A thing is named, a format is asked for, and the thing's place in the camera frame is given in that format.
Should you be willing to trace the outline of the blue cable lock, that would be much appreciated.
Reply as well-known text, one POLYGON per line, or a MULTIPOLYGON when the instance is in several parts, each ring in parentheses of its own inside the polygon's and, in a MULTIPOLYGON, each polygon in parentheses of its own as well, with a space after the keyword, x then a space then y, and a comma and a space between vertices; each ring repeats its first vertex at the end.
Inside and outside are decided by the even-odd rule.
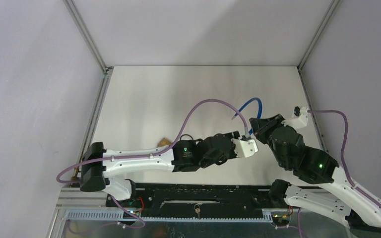
POLYGON ((238 111, 242 113, 247 108, 250 110, 250 115, 255 116, 256 119, 260 119, 262 117, 263 103, 261 98, 253 97, 247 100, 242 106, 240 106, 238 111))

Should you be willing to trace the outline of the brass padlock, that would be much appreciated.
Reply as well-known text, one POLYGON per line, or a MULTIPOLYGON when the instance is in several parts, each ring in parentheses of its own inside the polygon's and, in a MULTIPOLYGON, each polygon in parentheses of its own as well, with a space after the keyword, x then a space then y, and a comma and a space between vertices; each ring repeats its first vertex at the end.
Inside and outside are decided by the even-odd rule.
POLYGON ((163 147, 163 146, 169 146, 171 145, 172 142, 167 139, 166 137, 163 137, 158 143, 157 143, 157 146, 158 147, 163 147))

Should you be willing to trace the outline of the padlock key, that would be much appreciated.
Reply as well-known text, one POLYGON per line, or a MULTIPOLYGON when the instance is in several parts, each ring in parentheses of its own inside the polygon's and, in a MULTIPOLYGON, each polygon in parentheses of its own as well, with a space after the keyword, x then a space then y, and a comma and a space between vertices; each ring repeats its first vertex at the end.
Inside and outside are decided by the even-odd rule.
POLYGON ((195 210, 195 213, 197 215, 197 218, 200 219, 200 205, 199 204, 195 204, 194 205, 194 210, 195 210))

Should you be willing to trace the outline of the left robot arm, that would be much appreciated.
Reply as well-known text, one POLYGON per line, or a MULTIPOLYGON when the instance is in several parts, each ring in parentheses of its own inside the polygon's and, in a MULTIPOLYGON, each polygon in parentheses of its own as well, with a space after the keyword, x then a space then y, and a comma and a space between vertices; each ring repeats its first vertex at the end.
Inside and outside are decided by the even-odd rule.
POLYGON ((82 159, 89 162, 81 166, 79 188, 83 192, 104 191, 124 206, 132 206, 137 200, 135 183, 122 176, 142 171, 195 172, 211 165, 221 165, 237 157, 234 139, 238 131, 216 134, 206 139, 179 140, 172 148, 158 147, 144 151, 116 151, 105 149, 103 142, 88 147, 82 159))

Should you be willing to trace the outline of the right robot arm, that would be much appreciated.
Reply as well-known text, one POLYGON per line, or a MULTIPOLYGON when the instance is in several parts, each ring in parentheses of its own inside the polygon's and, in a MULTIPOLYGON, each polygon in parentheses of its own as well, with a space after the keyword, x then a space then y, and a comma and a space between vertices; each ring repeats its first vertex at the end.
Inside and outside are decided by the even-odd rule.
POLYGON ((267 119, 251 118, 250 124, 255 138, 270 148, 279 167, 334 198, 277 179, 268 193, 270 204, 313 211, 347 227, 359 238, 381 238, 381 199, 355 182, 328 153, 304 143, 297 129, 305 127, 308 120, 307 113, 295 113, 290 119, 278 114, 267 119))

